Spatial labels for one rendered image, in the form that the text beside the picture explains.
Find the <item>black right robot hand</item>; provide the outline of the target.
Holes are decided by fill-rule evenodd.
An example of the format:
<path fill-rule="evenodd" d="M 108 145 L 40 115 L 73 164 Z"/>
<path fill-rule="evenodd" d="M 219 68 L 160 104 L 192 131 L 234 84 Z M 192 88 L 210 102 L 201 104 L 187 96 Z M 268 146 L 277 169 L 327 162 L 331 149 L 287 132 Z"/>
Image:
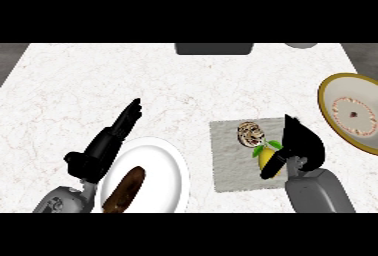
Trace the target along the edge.
<path fill-rule="evenodd" d="M 263 167 L 260 174 L 263 179 L 271 179 L 278 174 L 278 171 L 288 163 L 291 157 L 308 159 L 299 168 L 299 171 L 312 172 L 325 162 L 325 146 L 319 136 L 300 123 L 300 120 L 296 117 L 285 115 L 282 148 L 274 153 L 274 156 Z"/>

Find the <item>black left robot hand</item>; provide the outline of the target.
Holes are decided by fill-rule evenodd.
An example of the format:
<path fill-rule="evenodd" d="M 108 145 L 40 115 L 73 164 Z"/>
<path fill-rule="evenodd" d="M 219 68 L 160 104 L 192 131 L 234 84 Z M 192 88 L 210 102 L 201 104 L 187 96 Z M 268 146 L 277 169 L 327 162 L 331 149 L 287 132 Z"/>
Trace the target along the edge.
<path fill-rule="evenodd" d="M 64 160 L 68 174 L 96 184 L 111 169 L 123 142 L 142 117 L 141 99 L 136 98 L 123 110 L 114 124 L 105 127 L 83 152 L 70 152 Z"/>

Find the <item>yellow lemon with leaves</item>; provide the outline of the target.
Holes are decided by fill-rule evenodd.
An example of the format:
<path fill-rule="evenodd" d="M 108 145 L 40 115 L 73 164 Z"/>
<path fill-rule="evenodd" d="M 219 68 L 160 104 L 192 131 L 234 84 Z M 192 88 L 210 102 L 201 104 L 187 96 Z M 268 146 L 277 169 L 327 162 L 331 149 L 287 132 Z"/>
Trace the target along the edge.
<path fill-rule="evenodd" d="M 275 152 L 282 149 L 282 145 L 277 140 L 265 141 L 253 151 L 253 157 L 257 159 L 259 168 L 263 169 Z"/>

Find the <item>white bowl with gold rim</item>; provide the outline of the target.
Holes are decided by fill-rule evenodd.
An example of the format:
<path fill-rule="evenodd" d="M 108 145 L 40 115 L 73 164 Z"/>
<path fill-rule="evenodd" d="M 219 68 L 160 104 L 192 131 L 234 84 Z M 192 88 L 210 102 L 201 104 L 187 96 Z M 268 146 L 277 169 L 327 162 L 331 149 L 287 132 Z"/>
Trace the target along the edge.
<path fill-rule="evenodd" d="M 378 81 L 355 73 L 331 75 L 318 89 L 318 105 L 340 137 L 378 156 Z"/>

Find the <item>grey placemat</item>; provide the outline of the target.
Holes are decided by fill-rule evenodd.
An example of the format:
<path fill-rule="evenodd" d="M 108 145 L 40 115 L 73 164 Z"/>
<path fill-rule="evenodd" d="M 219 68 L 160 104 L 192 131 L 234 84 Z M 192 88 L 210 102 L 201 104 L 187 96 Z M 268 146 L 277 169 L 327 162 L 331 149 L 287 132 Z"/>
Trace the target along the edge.
<path fill-rule="evenodd" d="M 243 120 L 213 121 L 210 123 L 213 177 L 218 193 L 278 189 L 287 181 L 287 167 L 269 180 L 260 178 L 259 158 L 253 148 L 237 139 L 237 128 Z"/>

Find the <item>white plate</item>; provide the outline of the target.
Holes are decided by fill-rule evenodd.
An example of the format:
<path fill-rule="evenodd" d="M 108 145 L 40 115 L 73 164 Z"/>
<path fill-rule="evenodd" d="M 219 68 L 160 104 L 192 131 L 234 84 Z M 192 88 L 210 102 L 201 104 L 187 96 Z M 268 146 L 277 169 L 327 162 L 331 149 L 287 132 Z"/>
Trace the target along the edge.
<path fill-rule="evenodd" d="M 126 213 L 184 213 L 191 187 L 187 161 L 175 145 L 157 137 L 133 139 L 122 146 L 99 183 L 93 213 L 104 212 L 102 205 L 138 166 L 145 169 L 145 180 Z"/>

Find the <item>brown oblong food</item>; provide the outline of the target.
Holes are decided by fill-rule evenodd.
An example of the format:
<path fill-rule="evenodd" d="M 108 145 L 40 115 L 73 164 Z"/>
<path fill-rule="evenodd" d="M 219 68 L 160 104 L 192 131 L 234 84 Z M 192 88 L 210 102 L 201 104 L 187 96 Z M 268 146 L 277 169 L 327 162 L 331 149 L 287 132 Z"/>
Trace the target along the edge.
<path fill-rule="evenodd" d="M 147 177 L 145 169 L 136 166 L 126 174 L 122 182 L 104 203 L 105 213 L 123 213 L 130 207 Z"/>

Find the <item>pale grey round object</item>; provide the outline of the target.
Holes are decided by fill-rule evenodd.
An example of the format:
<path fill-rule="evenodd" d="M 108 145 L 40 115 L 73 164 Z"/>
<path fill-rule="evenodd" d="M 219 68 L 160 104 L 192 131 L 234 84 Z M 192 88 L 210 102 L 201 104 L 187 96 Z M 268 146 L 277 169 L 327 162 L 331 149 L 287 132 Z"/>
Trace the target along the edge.
<path fill-rule="evenodd" d="M 309 49 L 316 46 L 318 43 L 285 43 L 291 48 Z"/>

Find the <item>dark grey appliance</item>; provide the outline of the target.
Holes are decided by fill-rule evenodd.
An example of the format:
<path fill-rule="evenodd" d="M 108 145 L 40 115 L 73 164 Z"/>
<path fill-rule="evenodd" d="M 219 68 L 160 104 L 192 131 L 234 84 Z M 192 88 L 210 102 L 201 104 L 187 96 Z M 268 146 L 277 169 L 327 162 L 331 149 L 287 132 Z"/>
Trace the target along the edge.
<path fill-rule="evenodd" d="M 253 43 L 176 43 L 179 55 L 249 55 Z"/>

